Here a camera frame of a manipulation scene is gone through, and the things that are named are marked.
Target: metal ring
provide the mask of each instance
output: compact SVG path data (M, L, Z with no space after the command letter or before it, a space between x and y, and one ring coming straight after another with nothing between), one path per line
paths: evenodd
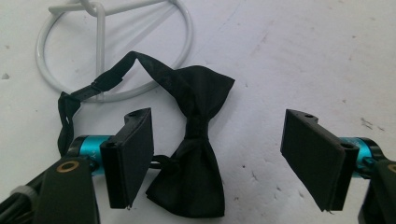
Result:
M64 167L65 167L66 165L68 165L68 164L71 164L72 166L67 167L67 168L64 168ZM79 166L79 162L78 162L78 161L66 161L66 162L60 164L60 165L56 168L56 171L57 171L58 173L67 173L67 172L70 172L70 171L75 170L76 168L78 168L78 166Z

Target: bow tie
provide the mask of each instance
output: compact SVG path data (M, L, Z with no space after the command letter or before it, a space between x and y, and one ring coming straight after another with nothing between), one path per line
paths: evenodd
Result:
M179 216L223 217L224 192L207 129L209 121L223 106L234 80L202 66L173 70L156 59L131 51L92 85L105 80L104 83L110 83L114 87L120 83L136 59L176 99L180 110L187 117L184 140L175 153L170 158L163 155L153 157L153 161L158 163L152 163L150 167L161 171L146 192L148 198ZM109 81L111 77L116 77L117 81ZM112 87L92 87L92 92L84 98L108 91ZM78 99L76 102L76 99L70 100L67 97L61 97L68 100L59 104L63 122L58 141L61 154L65 153L73 139L72 118L79 108L79 101L83 100Z

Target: black fabric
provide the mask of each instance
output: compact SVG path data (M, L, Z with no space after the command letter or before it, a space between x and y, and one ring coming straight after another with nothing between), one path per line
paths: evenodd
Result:
M173 70L147 55L131 51L84 92L110 90L120 83L135 59L175 97L187 117L184 140L171 158L164 155L153 157L156 163L151 164L151 168L161 171L146 192L148 198L179 216L223 217L224 192L207 127L220 111L234 80L202 66ZM58 145L63 153L73 140L72 118L83 100L79 97L81 95L84 94L73 96L73 93L63 93L59 100L63 128Z
M67 150L74 139L74 123L73 117L81 107L81 102L89 99L101 92L109 91L122 82L123 76L128 72L129 68L125 68L123 59L110 70L100 75L91 85L74 91L71 94L61 93L58 100L59 116L61 117L62 129L58 138L58 149L61 156L67 153Z

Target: clamp jaw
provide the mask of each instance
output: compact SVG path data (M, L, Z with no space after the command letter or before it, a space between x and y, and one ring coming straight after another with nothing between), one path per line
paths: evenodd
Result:
M318 118L287 110L282 155L323 211L341 211L352 176L371 179L360 224L396 222L396 161L368 138L338 138Z
M111 208L132 206L154 153L151 110L125 117L113 136L81 136L42 175L33 223L100 223L92 175L104 172Z

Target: black bow tie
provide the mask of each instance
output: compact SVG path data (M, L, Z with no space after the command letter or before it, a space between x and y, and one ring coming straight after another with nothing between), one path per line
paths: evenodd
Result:
M180 110L187 117L184 140L172 157L153 158L159 164L152 164L151 167L161 168L161 171L146 192L148 198L179 216L223 217L224 192L216 156L208 140L207 127L223 106L234 80L202 66L173 70L156 59L131 51L97 78L90 86L92 92L84 98L111 89L102 87L105 89L102 90L93 86L102 80L117 85L133 66L135 59L175 97ZM116 77L117 81L109 81L111 77ZM60 104L64 125L59 142L62 154L73 139L73 135L70 137L73 134L71 119L79 108L79 102L74 102L67 99ZM72 108L69 111L63 108L62 112L61 107L66 103L71 104Z

